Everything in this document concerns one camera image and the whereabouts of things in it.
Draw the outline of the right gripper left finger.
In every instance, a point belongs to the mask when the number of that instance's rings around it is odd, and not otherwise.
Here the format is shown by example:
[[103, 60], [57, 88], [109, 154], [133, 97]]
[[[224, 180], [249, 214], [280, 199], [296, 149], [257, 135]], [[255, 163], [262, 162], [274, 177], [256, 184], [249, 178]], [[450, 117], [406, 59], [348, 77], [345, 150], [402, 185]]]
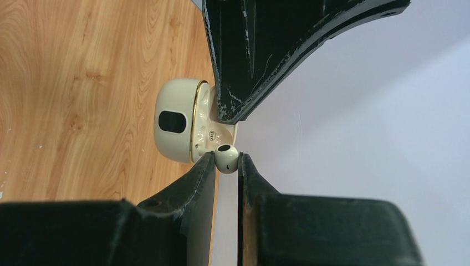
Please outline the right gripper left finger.
[[2, 265], [208, 265], [215, 156], [132, 204], [37, 201], [1, 204]]

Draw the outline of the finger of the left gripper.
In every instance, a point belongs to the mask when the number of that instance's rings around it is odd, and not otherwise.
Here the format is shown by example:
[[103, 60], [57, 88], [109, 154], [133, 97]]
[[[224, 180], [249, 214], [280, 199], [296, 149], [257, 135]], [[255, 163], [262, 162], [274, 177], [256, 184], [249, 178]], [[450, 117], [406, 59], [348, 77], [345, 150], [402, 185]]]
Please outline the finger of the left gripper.
[[409, 1], [203, 1], [217, 120], [244, 121], [311, 53], [359, 25], [402, 13]]

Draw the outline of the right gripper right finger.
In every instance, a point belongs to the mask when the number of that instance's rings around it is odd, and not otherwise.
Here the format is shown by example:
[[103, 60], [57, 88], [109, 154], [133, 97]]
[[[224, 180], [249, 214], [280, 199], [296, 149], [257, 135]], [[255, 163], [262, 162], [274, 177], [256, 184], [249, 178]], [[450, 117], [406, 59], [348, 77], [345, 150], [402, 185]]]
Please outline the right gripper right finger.
[[424, 265], [389, 201], [289, 195], [238, 159], [238, 265]]

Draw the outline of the white earbud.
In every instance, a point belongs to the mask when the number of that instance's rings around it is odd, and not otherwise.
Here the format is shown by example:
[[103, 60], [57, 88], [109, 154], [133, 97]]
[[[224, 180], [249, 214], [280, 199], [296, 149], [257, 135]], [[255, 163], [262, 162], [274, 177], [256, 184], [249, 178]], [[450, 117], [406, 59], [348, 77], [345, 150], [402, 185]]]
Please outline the white earbud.
[[219, 145], [215, 152], [215, 164], [219, 172], [232, 174], [238, 170], [238, 150], [230, 144]]

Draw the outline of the white charging case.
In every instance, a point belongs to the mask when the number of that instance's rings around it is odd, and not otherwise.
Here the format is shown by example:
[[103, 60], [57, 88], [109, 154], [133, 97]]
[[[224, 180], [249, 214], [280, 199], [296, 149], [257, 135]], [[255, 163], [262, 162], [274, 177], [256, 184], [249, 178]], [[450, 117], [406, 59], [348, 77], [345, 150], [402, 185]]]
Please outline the white charging case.
[[218, 121], [216, 90], [205, 80], [181, 78], [160, 89], [154, 113], [154, 140], [165, 158], [194, 163], [196, 146], [214, 151], [221, 144], [234, 145], [237, 125]]

